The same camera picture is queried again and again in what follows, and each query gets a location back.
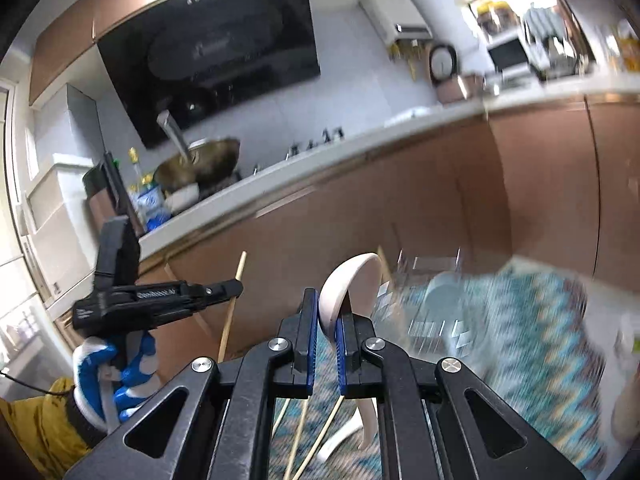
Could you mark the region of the blue white gloved hand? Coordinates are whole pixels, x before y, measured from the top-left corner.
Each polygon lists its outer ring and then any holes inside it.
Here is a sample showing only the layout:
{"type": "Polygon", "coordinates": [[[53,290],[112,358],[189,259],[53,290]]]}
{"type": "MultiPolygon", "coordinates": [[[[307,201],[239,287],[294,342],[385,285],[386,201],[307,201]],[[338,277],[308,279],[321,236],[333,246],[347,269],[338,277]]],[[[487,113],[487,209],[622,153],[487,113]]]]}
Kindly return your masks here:
{"type": "Polygon", "coordinates": [[[137,347],[126,356],[122,370],[115,366],[122,352],[113,341],[89,337],[73,353],[75,406],[92,428],[104,434],[130,419],[160,390],[155,338],[145,330],[129,334],[127,341],[137,347]]]}

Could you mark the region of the yellow sleeve forearm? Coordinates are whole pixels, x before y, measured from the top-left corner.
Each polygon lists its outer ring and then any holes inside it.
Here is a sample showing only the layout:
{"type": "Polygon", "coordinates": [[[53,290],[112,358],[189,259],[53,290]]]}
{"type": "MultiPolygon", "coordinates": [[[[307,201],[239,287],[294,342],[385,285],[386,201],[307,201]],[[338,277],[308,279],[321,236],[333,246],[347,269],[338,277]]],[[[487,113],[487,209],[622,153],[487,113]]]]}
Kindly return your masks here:
{"type": "Polygon", "coordinates": [[[99,440],[75,405],[69,377],[44,396],[1,401],[3,479],[61,479],[99,440]]]}

